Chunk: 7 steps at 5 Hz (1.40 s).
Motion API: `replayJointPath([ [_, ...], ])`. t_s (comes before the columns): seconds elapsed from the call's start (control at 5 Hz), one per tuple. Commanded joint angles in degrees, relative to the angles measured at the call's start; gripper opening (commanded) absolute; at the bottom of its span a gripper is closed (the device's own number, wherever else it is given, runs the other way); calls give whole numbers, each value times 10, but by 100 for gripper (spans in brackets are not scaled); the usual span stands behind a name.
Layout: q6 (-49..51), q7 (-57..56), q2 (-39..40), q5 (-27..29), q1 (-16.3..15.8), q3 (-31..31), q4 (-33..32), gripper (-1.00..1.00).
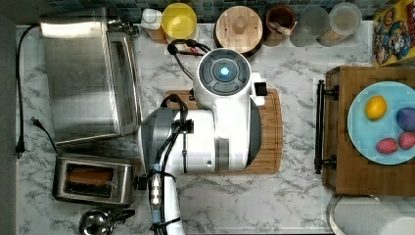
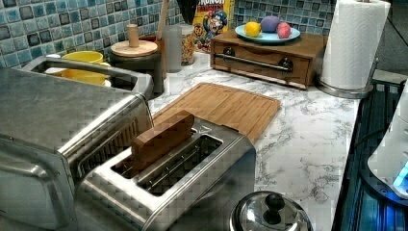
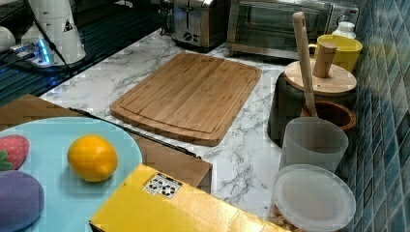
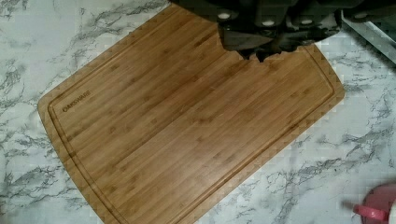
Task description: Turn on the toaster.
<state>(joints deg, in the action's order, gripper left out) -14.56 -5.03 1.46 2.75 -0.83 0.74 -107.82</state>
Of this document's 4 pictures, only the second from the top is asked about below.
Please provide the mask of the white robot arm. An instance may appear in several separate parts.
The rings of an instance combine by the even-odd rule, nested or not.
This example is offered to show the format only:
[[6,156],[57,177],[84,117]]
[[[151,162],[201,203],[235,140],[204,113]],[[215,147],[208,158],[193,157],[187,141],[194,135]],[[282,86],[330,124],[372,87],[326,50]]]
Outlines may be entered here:
[[373,175],[398,197],[406,199],[408,162],[408,91],[404,84],[393,119],[381,143],[368,159]]

